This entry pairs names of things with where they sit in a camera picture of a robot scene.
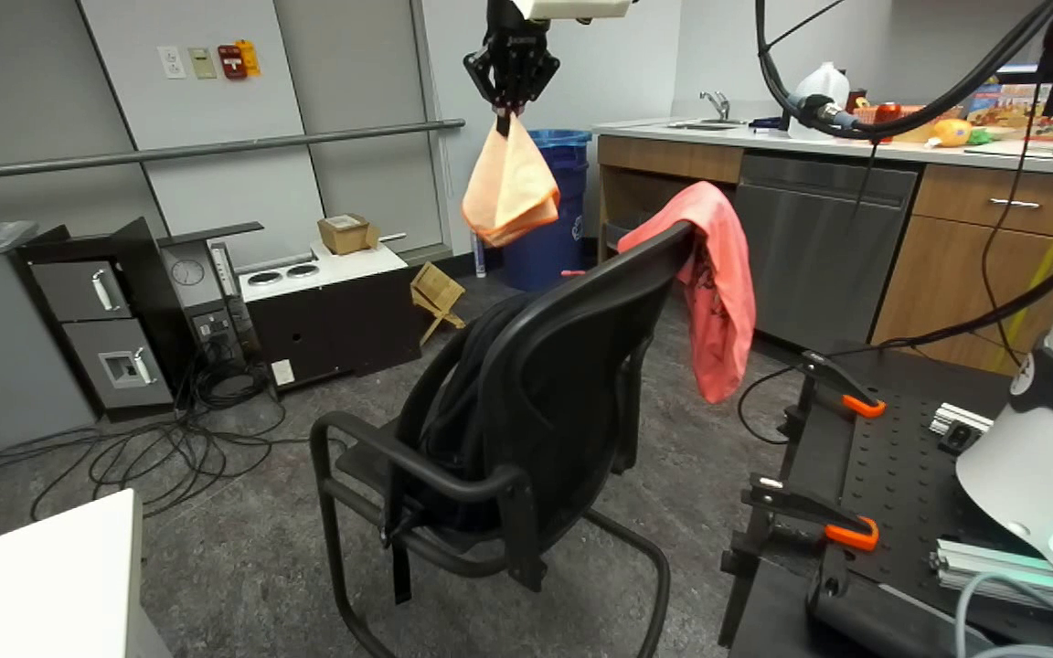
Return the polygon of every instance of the wooden cabinet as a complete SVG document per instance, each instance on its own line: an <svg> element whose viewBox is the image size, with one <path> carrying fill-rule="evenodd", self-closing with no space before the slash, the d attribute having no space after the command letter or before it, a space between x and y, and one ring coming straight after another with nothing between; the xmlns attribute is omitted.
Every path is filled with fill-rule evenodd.
<svg viewBox="0 0 1053 658"><path fill-rule="evenodd" d="M601 260L616 242L616 227L638 227L694 179L735 188L744 174L744 150L705 142L657 140L601 140Z"/></svg>
<svg viewBox="0 0 1053 658"><path fill-rule="evenodd" d="M1053 246L1053 174L1028 171L1003 218L1008 179L1014 171L998 170L927 170L874 345L891 337L917 337L985 316L992 306L979 270L985 255L998 304L1033 287L1041 255ZM1034 348L1048 324L1053 293L1024 316L1014 348ZM920 356L973 371L1014 373L994 324L928 345Z"/></svg>
<svg viewBox="0 0 1053 658"><path fill-rule="evenodd" d="M610 242L610 227L645 224L693 179L739 188L746 166L750 159L744 148L602 134L601 246L602 237ZM985 316L992 306L979 273L985 254L998 304L1033 287L1053 246L1053 174L1024 171L1014 198L1008 184L1008 170L927 166L872 345L917 337ZM1053 295L1006 324L1016 324L1016 350L1034 348L1053 324ZM994 324L973 337L928 345L920 356L1014 373Z"/></svg>

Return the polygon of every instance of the wall outlet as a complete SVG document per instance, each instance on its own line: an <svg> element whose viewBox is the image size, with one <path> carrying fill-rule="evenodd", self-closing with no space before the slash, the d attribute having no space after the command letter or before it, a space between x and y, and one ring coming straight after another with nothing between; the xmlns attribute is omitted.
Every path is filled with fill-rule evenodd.
<svg viewBox="0 0 1053 658"><path fill-rule="evenodd" d="M209 48L192 48L192 66L193 66L198 79L215 79L218 77Z"/></svg>
<svg viewBox="0 0 1053 658"><path fill-rule="evenodd" d="M156 48L156 59L161 59L161 75L165 75L165 77L187 77L182 48L161 44L161 48Z"/></svg>

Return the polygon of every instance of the orange object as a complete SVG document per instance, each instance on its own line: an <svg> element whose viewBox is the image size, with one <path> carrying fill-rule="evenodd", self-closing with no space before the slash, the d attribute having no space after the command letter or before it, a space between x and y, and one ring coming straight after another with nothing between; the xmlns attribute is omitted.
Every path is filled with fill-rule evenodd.
<svg viewBox="0 0 1053 658"><path fill-rule="evenodd" d="M509 134L491 127L462 215L493 250L560 218L560 184L516 112Z"/></svg>
<svg viewBox="0 0 1053 658"><path fill-rule="evenodd" d="M253 39L234 39L234 48L242 55L245 77L264 77L261 48Z"/></svg>
<svg viewBox="0 0 1053 658"><path fill-rule="evenodd" d="M849 553L879 553L881 547L881 528L866 517L858 517L866 532L852 528L823 528L825 546L840 546Z"/></svg>
<svg viewBox="0 0 1053 658"><path fill-rule="evenodd" d="M866 401L866 397L855 397L855 396L840 396L840 407L844 407L844 412L864 417L864 421L881 421L888 412L886 397Z"/></svg>
<svg viewBox="0 0 1053 658"><path fill-rule="evenodd" d="M969 121L936 121L934 126L934 140L936 148L966 148L969 142L973 126Z"/></svg>

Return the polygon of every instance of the stainless steel cabinet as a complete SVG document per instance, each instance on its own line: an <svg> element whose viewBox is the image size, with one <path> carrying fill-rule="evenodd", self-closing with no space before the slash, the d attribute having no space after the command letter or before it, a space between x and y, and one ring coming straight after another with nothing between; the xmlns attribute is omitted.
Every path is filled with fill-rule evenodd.
<svg viewBox="0 0 1053 658"><path fill-rule="evenodd" d="M872 339L917 170L746 153L735 210L756 287L756 330L813 350Z"/></svg>

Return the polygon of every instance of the chair leg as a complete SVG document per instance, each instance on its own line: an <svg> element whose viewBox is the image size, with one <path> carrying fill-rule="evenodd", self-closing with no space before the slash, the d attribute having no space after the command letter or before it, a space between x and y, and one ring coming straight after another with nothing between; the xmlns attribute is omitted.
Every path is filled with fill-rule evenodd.
<svg viewBox="0 0 1053 658"><path fill-rule="evenodd" d="M357 611L355 611L351 601L346 601L346 575L344 575L335 501L329 501L325 494L317 494L317 506L323 506L323 532L325 532L325 546L329 546L335 611L342 611L346 634L351 634L374 658L392 658L392 651L371 634L371 627L357 617Z"/></svg>
<svg viewBox="0 0 1053 658"><path fill-rule="evenodd" d="M655 540L649 540L645 534L630 532L624 524L617 524L617 519L610 519L610 517L602 517L598 507L590 507L584 519L594 528L601 528L602 534L610 534L610 536L633 546L638 553L645 553L650 560L650 567L657 571L657 592L655 592L655 603L650 603L650 614L649 614L645 645L638 651L641 658L650 658L657 651L657 645L662 645L666 614L671 614L671 592L673 592L671 588L671 560L666 560L666 553Z"/></svg>

